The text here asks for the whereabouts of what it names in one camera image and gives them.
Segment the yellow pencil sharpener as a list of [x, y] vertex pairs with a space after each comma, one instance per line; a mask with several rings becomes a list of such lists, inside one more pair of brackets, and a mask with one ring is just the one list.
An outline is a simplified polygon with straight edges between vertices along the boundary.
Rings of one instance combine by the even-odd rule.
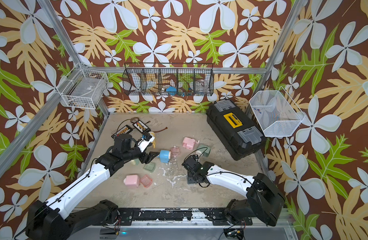
[[150, 145], [155, 149], [156, 148], [156, 135], [154, 132], [149, 132], [151, 139], [149, 140]]

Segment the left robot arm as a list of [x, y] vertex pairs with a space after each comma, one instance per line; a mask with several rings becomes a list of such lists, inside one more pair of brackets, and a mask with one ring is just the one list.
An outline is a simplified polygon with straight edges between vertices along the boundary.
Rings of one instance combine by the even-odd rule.
[[149, 164], [158, 152], [146, 150], [153, 145], [155, 134], [147, 132], [136, 141], [130, 134], [115, 137], [113, 146], [95, 159], [89, 170], [71, 185], [45, 202], [36, 201], [29, 209], [23, 230], [31, 240], [66, 240], [76, 232], [94, 224], [120, 221], [118, 206], [109, 200], [75, 212], [75, 207], [98, 185], [109, 179], [126, 163], [138, 159]]

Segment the blue pencil sharpener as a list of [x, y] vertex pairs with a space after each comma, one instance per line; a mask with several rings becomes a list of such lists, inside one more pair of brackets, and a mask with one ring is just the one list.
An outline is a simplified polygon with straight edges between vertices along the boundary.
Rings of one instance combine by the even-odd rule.
[[172, 153], [171, 151], [168, 150], [161, 150], [160, 154], [159, 154], [159, 159], [161, 161], [161, 163], [169, 163], [169, 161], [171, 160], [172, 157]]

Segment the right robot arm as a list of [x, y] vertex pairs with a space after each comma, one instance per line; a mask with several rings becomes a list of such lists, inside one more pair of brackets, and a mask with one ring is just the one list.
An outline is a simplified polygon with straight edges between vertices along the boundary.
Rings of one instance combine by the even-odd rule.
[[231, 224], [257, 218], [266, 226], [275, 227], [285, 204], [284, 194], [264, 174], [246, 176], [227, 171], [211, 162], [199, 162], [198, 155], [188, 156], [182, 166], [187, 170], [191, 183], [218, 185], [244, 196], [245, 200], [233, 199], [224, 214]]

